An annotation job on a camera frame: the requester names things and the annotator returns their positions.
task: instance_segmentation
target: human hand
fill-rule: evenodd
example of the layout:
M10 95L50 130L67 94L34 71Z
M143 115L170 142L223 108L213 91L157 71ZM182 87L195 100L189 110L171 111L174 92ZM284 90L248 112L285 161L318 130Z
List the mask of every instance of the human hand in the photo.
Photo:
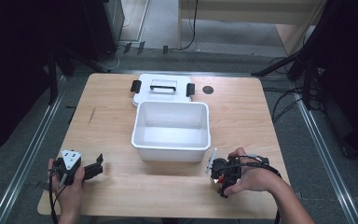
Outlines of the human hand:
M48 169L50 170L53 166L53 159L48 161ZM55 175L52 178L52 189L54 194L59 195L58 202L61 207L60 223L77 223L80 217L81 205L83 203L83 178L84 178L84 167L80 166L77 168L75 173L74 183L71 186L59 188L60 180Z
M230 158L238 158L241 163L246 162L259 162L258 160L244 158L240 156L245 156L246 152L242 147L237 148L235 151L230 152L228 156ZM273 174L271 171L266 169L260 169L256 167L242 166L242 177L241 179L233 186L230 186L225 189L225 195L236 194L243 190L251 191L268 191L270 192L271 188L282 180Z

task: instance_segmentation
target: black latch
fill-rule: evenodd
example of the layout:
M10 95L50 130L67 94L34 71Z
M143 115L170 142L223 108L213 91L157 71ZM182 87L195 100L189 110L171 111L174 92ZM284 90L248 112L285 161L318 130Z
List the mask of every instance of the black latch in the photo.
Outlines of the black latch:
M194 93L196 92L196 84L194 83L187 83L187 87L186 87L186 97L190 96L190 95L194 95Z
M139 93L139 91L141 90L141 86L142 86L141 80L133 80L131 91L134 91L135 93Z

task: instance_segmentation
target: white container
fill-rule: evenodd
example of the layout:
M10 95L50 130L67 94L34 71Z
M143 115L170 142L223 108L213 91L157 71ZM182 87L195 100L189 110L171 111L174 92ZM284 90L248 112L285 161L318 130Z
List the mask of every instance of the white container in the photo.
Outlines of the white container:
M198 102L143 101L131 142L146 161L201 161L211 145L209 108Z

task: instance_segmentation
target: black tripod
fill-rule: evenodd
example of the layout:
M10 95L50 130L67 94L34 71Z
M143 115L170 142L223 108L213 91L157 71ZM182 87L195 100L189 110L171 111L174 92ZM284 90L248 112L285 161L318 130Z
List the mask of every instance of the black tripod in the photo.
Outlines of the black tripod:
M263 77L289 63L294 62L287 73L287 77L291 81L297 80L304 72L303 103L307 109L310 109L310 84L312 76L316 71L315 50L318 45L321 44L321 36L326 32L328 27L327 24L329 24L329 22L336 17L340 4L342 4L342 0L327 2L319 23L316 25L308 41L299 51L281 60L280 62L277 62L260 72L252 73L251 75L254 77Z

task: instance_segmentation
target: person's wrist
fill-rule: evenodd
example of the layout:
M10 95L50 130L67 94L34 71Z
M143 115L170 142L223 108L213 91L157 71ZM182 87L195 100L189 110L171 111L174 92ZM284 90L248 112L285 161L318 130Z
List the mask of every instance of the person's wrist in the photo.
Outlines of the person's wrist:
M80 214L76 211L62 212L60 215L60 224L75 224L78 222Z
M280 177L276 176L275 174L273 174L268 179L267 186L267 192L272 194L273 196L277 195L279 192L282 192L288 187L286 182L284 182Z

